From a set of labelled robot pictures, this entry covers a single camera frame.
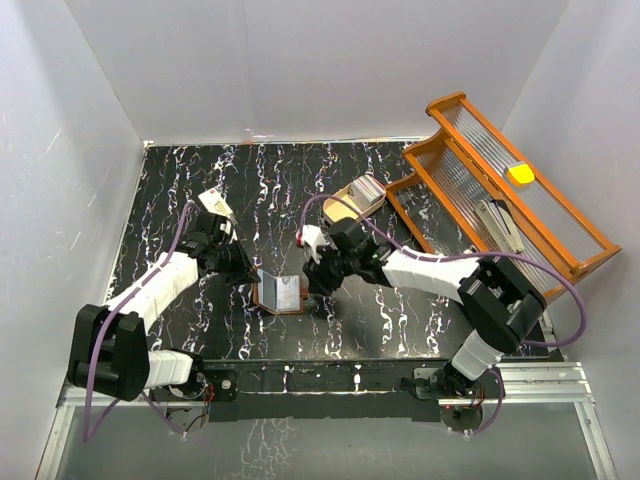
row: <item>white wall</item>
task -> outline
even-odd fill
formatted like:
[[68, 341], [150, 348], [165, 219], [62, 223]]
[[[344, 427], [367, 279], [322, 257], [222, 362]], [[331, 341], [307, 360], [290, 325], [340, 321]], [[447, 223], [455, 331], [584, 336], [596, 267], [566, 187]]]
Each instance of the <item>white wall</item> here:
[[66, 0], [141, 138], [424, 136], [465, 90], [501, 126], [565, 0]]
[[142, 144], [63, 0], [0, 0], [0, 478], [33, 478]]
[[[638, 478], [640, 427], [640, 4], [573, 0], [505, 134], [622, 252], [579, 285], [591, 321], [583, 362], [621, 479]], [[570, 298], [552, 306], [562, 336]]]

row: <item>yellow sponge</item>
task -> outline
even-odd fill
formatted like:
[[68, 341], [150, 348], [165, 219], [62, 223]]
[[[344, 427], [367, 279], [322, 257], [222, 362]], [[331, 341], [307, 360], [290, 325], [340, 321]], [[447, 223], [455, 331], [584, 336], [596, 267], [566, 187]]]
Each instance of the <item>yellow sponge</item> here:
[[514, 187], [525, 187], [536, 179], [533, 171], [525, 162], [518, 162], [507, 168], [507, 179]]

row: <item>clear plastic panel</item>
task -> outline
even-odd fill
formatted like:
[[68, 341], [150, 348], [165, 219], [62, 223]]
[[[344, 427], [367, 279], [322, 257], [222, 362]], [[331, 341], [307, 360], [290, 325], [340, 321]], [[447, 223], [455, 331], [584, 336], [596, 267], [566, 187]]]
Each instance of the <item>clear plastic panel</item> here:
[[[466, 108], [451, 112], [454, 110], [455, 115], [445, 114], [447, 119], [498, 174], [504, 175], [509, 166], [518, 162]], [[600, 244], [540, 183], [513, 190], [578, 261], [602, 252]]]
[[[495, 241], [475, 213], [475, 204], [477, 202], [480, 200], [490, 200], [492, 197], [469, 170], [467, 170], [458, 157], [448, 148], [445, 149], [442, 162], [432, 174], [432, 178], [447, 194], [451, 202], [458, 208], [462, 216], [469, 222], [487, 246], [492, 250], [498, 250]], [[527, 236], [520, 230], [519, 233], [525, 247], [522, 255], [551, 267], [542, 252], [534, 246]], [[558, 286], [558, 282], [554, 278], [531, 265], [518, 263], [518, 267], [527, 276], [529, 281], [543, 293]]]
[[420, 164], [426, 169], [429, 168], [429, 165], [437, 158], [435, 152], [424, 152], [420, 155], [416, 155], [416, 158], [420, 162]]

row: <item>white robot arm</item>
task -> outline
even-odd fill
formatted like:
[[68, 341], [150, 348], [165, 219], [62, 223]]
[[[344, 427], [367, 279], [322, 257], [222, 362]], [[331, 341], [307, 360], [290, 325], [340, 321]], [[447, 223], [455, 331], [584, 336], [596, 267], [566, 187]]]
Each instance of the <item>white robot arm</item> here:
[[229, 206], [215, 190], [199, 198], [207, 211], [198, 214], [195, 227], [181, 236], [175, 251], [163, 253], [141, 278], [106, 305], [85, 305], [78, 312], [67, 370], [71, 383], [87, 385], [97, 332], [120, 305], [100, 345], [95, 390], [133, 400], [145, 388], [196, 388], [202, 360], [175, 350], [149, 352], [149, 330], [171, 302], [209, 272], [224, 274], [227, 285], [260, 281], [238, 241]]
[[302, 229], [299, 245], [311, 249], [303, 268], [309, 293], [329, 296], [355, 274], [368, 283], [416, 288], [462, 305], [474, 330], [428, 388], [463, 394], [504, 354], [519, 348], [546, 308], [544, 297], [507, 258], [438, 263], [434, 255], [376, 244], [351, 218], [332, 225], [329, 236], [335, 248], [318, 227]]

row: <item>marble patterned surface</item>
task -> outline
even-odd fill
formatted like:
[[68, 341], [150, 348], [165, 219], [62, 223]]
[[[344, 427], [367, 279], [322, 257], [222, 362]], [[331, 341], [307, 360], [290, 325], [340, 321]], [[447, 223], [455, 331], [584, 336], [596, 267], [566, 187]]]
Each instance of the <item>marble patterned surface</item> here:
[[[405, 146], [151, 148], [110, 293], [120, 293], [155, 262], [171, 243], [185, 202], [211, 187], [234, 209], [241, 242], [256, 266], [276, 275], [303, 275], [304, 251], [295, 246], [295, 232], [304, 202], [365, 173], [382, 183], [402, 178], [410, 172], [401, 156]], [[469, 240], [427, 189], [413, 187], [403, 201], [422, 220], [437, 250], [459, 253], [468, 248]], [[311, 209], [307, 223], [326, 228], [321, 207], [319, 202]], [[373, 219], [397, 240], [411, 242], [391, 206], [385, 204]], [[332, 298], [310, 299], [304, 314], [277, 316], [252, 303], [251, 287], [229, 288], [209, 275], [164, 312], [149, 338], [152, 349], [180, 348], [211, 360], [449, 358], [469, 332], [455, 302], [425, 292], [375, 287], [350, 277]]]

